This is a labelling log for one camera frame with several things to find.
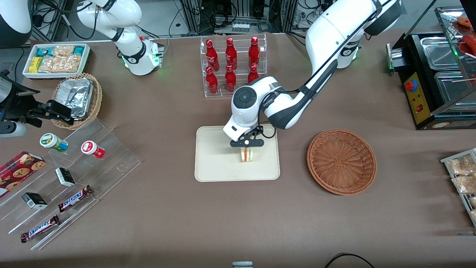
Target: red bottle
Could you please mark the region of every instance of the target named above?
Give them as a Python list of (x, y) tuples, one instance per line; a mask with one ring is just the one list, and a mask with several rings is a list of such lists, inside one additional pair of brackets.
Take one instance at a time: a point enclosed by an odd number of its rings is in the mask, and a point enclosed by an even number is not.
[(207, 45), (207, 62), (208, 65), (213, 68), (214, 71), (218, 72), (220, 70), (220, 64), (218, 63), (218, 54), (217, 50), (213, 47), (212, 40), (208, 39), (205, 41)]
[(205, 80), (207, 80), (208, 91), (210, 91), (210, 94), (215, 95), (218, 93), (217, 77), (213, 73), (213, 70), (210, 66), (207, 66), (205, 71), (207, 72), (207, 76), (205, 77)]
[(253, 82), (255, 79), (259, 78), (259, 75), (256, 72), (257, 69), (258, 69), (258, 67), (256, 66), (256, 64), (253, 64), (251, 66), (250, 72), (248, 74), (248, 84), (251, 84), (251, 82)]
[(253, 64), (256, 64), (256, 66), (259, 66), (259, 47), (258, 47), (258, 37), (253, 36), (251, 38), (251, 46), (249, 47), (248, 51), (248, 64), (249, 67), (253, 66)]
[(237, 49), (233, 45), (233, 38), (227, 39), (227, 50), (225, 51), (227, 57), (227, 65), (230, 64), (234, 70), (238, 68)]
[(235, 86), (237, 85), (237, 76), (233, 72), (233, 66), (231, 64), (227, 65), (227, 73), (225, 74), (225, 79), (227, 80), (228, 92), (233, 93), (235, 91)]

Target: wicker basket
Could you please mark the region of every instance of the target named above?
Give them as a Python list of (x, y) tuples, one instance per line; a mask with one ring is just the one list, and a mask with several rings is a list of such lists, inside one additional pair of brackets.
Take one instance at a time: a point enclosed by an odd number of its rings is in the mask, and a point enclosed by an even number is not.
[(377, 172), (370, 146), (358, 135), (340, 129), (314, 137), (307, 150), (307, 166), (324, 189), (342, 196), (365, 191)]
[[(91, 81), (94, 82), (94, 88), (93, 88), (93, 93), (92, 93), (93, 95), (91, 97), (91, 104), (89, 105), (88, 117), (86, 117), (86, 119), (84, 119), (83, 121), (74, 121), (73, 125), (68, 125), (65, 122), (62, 122), (62, 121), (59, 121), (59, 120), (52, 120), (53, 124), (57, 127), (76, 130), (80, 126), (84, 125), (86, 122), (95, 118), (99, 114), (99, 110), (101, 108), (101, 101), (102, 101), (101, 85), (98, 83), (98, 80), (96, 80), (96, 78), (94, 78), (94, 76), (92, 76), (88, 73), (82, 73), (82, 74), (74, 75), (74, 76), (68, 77), (66, 80), (79, 79), (79, 78), (88, 78), (88, 79), (90, 79)], [(56, 94), (58, 93), (59, 88), (60, 88), (60, 85), (58, 85), (56, 87), (56, 90), (53, 93), (53, 100), (56, 99)]]

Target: white tray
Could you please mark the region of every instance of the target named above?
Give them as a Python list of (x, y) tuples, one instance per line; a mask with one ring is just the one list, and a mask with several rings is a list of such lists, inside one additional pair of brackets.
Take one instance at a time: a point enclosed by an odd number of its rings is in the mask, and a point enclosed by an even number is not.
[[(44, 73), (44, 72), (31, 73), (31, 72), (28, 72), (28, 68), (30, 67), (30, 64), (31, 64), (31, 59), (36, 56), (36, 53), (38, 52), (38, 49), (40, 49), (40, 48), (50, 48), (50, 47), (54, 47), (54, 46), (57, 46), (57, 45), (84, 47), (84, 51), (83, 51), (83, 54), (81, 55), (81, 61), (79, 62), (79, 67), (78, 67), (77, 72), (56, 72), (56, 73)], [(28, 56), (25, 67), (23, 68), (23, 75), (27, 78), (30, 78), (30, 79), (61, 79), (61, 78), (70, 77), (70, 76), (73, 76), (73, 75), (76, 75), (76, 74), (81, 74), (81, 73), (83, 73), (84, 68), (86, 67), (86, 62), (88, 61), (89, 51), (90, 51), (90, 48), (85, 43), (49, 43), (49, 44), (34, 45), (31, 48), (30, 55)]]
[[(263, 125), (266, 136), (273, 134)], [(230, 146), (223, 126), (203, 126), (197, 130), (195, 179), (199, 182), (275, 180), (279, 177), (278, 138), (263, 136), (263, 147), (253, 148), (253, 161), (241, 162), (241, 150)]]

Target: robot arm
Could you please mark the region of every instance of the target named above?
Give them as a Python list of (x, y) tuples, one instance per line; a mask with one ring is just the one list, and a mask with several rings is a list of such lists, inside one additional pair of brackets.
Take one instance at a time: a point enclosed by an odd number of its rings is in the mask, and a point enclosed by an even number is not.
[(83, 1), (78, 4), (77, 10), (79, 20), (84, 25), (96, 29), (116, 44), (126, 67), (133, 74), (145, 75), (161, 66), (163, 54), (160, 51), (163, 51), (163, 47), (159, 48), (157, 43), (142, 40), (133, 28), (142, 19), (142, 10), (137, 2)]
[(28, 0), (0, 1), (0, 48), (20, 47), (30, 35)]
[(364, 32), (377, 35), (386, 31), (400, 13), (400, 0), (338, 0), (307, 31), (306, 48), (313, 73), (309, 80), (292, 92), (283, 89), (273, 77), (238, 88), (231, 103), (233, 115), (223, 128), (225, 133), (234, 142), (247, 139), (256, 126), (259, 133), (260, 110), (275, 128), (294, 126), (335, 70), (351, 63)]

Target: basket with foil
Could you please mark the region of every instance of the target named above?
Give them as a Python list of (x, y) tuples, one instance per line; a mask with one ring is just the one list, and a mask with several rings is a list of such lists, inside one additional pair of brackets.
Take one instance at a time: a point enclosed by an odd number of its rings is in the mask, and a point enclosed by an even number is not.
[(52, 120), (53, 124), (75, 130), (99, 114), (102, 101), (101, 85), (88, 73), (74, 75), (56, 87), (53, 100), (70, 108), (71, 117), (74, 119), (73, 125), (59, 120)]

